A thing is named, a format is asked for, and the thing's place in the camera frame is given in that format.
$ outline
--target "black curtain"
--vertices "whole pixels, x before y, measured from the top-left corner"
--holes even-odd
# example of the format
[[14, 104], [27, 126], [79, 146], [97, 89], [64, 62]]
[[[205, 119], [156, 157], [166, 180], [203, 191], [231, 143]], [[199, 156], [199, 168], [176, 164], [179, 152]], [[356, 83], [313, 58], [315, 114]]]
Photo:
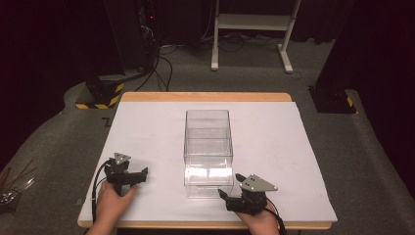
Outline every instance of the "black curtain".
[[358, 92], [364, 107], [359, 112], [367, 115], [414, 197], [413, 13], [410, 1], [356, 0], [315, 87], [330, 93], [347, 88]]
[[302, 0], [292, 40], [315, 43], [338, 38], [354, 0]]
[[0, 170], [85, 81], [62, 35], [66, 17], [62, 1], [0, 2]]

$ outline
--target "clear plastic box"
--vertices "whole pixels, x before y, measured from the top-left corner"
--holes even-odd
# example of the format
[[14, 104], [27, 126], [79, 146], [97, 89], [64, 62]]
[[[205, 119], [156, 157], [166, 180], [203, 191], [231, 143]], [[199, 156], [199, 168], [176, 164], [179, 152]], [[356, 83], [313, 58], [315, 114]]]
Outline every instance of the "clear plastic box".
[[184, 143], [187, 197], [219, 198], [218, 188], [230, 194], [232, 160], [229, 111], [187, 111]]

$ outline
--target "table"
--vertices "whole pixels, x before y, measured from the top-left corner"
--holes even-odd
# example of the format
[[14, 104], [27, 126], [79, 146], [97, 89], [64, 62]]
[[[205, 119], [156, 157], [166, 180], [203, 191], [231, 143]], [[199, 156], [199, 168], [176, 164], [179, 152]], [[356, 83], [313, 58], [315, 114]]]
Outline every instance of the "table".
[[[149, 174], [117, 227], [246, 228], [238, 216], [226, 210], [223, 200], [186, 198], [184, 127], [186, 111], [195, 109], [229, 110], [233, 173], [254, 173], [279, 188], [267, 196], [277, 205], [287, 229], [327, 229], [337, 221], [290, 95], [126, 92], [97, 169], [118, 152], [132, 158], [130, 172], [148, 167]], [[92, 182], [78, 218], [82, 227], [92, 225], [91, 191]]]

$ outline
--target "power cord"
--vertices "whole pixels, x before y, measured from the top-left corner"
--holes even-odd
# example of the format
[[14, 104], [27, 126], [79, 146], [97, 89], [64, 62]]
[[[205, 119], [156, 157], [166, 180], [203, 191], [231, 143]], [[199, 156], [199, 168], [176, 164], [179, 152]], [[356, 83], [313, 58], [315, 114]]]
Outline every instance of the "power cord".
[[208, 34], [208, 29], [210, 28], [210, 22], [211, 22], [211, 16], [213, 15], [213, 0], [210, 0], [210, 15], [208, 16], [208, 22], [207, 22], [207, 30], [205, 31], [204, 35], [202, 36], [202, 40], [206, 37]]
[[240, 32], [221, 36], [219, 38], [219, 40], [222, 40], [222, 39], [225, 39], [226, 42], [229, 44], [240, 44], [239, 47], [237, 47], [236, 49], [232, 49], [232, 50], [224, 48], [223, 46], [222, 47], [218, 46], [220, 50], [225, 51], [225, 52], [236, 52], [236, 51], [241, 50], [244, 46], [269, 46], [269, 45], [279, 44], [282, 40], [282, 39], [273, 40], [274, 38], [272, 37], [264, 37], [262, 38], [264, 39], [263, 42], [253, 42], [253, 40], [258, 40], [258, 38], [247, 37], [241, 34]]
[[268, 209], [268, 208], [263, 208], [266, 212], [271, 213], [272, 215], [274, 215], [275, 219], [277, 219], [278, 225], [279, 225], [279, 231], [281, 235], [287, 235], [287, 230], [285, 228], [284, 225], [284, 221], [283, 219], [280, 217], [280, 214], [278, 213], [277, 207], [275, 207], [274, 203], [271, 202], [271, 200], [269, 200], [268, 198], [266, 198], [266, 200], [271, 203], [272, 207], [274, 208], [275, 212]]
[[100, 176], [101, 170], [105, 167], [105, 165], [108, 165], [110, 163], [110, 161], [105, 161], [100, 168], [97, 171], [97, 174], [95, 175], [95, 179], [94, 179], [94, 185], [92, 188], [92, 196], [91, 196], [91, 205], [92, 205], [92, 222], [95, 222], [95, 220], [97, 219], [97, 187], [98, 184], [102, 182], [102, 180], [97, 183], [98, 181], [98, 177]]
[[168, 48], [168, 47], [174, 47], [174, 48], [173, 48], [173, 50], [171, 50], [169, 52], [160, 53], [160, 55], [172, 54], [173, 52], [175, 52], [175, 51], [177, 51], [179, 49], [179, 45], [177, 43], [171, 44], [171, 45], [162, 45], [161, 49]]
[[[161, 78], [161, 76], [157, 72], [157, 67], [159, 65], [160, 59], [166, 61], [168, 63], [168, 65], [170, 66], [170, 74], [168, 76], [167, 83], [164, 82], [164, 80]], [[156, 73], [156, 75], [158, 77], [159, 90], [162, 91], [161, 84], [160, 84], [160, 82], [161, 82], [164, 85], [165, 91], [168, 92], [168, 89], [169, 89], [169, 86], [170, 86], [170, 82], [171, 82], [171, 77], [172, 77], [172, 74], [173, 74], [173, 66], [172, 66], [171, 62], [168, 59], [166, 59], [165, 57], [161, 57], [160, 56], [160, 50], [159, 50], [159, 52], [157, 54], [156, 64], [153, 67], [152, 71], [147, 76], [146, 80], [139, 87], [137, 87], [134, 91], [138, 91], [140, 88], [142, 88], [150, 80], [150, 77], [153, 75], [153, 73]]]

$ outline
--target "metal stand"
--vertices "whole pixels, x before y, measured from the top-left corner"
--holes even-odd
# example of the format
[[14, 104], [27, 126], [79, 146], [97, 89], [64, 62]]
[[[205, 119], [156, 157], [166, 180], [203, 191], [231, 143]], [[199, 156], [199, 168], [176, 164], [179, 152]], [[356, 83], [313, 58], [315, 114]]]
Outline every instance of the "metal stand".
[[296, 22], [297, 12], [299, 11], [301, 0], [296, 0], [294, 9], [289, 16], [268, 16], [268, 15], [239, 15], [239, 14], [219, 14], [219, 0], [216, 0], [213, 48], [211, 53], [211, 69], [219, 69], [219, 51], [217, 39], [220, 28], [232, 29], [256, 29], [256, 30], [275, 30], [286, 31], [284, 43], [278, 45], [278, 52], [287, 73], [293, 72], [290, 60], [287, 55], [287, 46]]

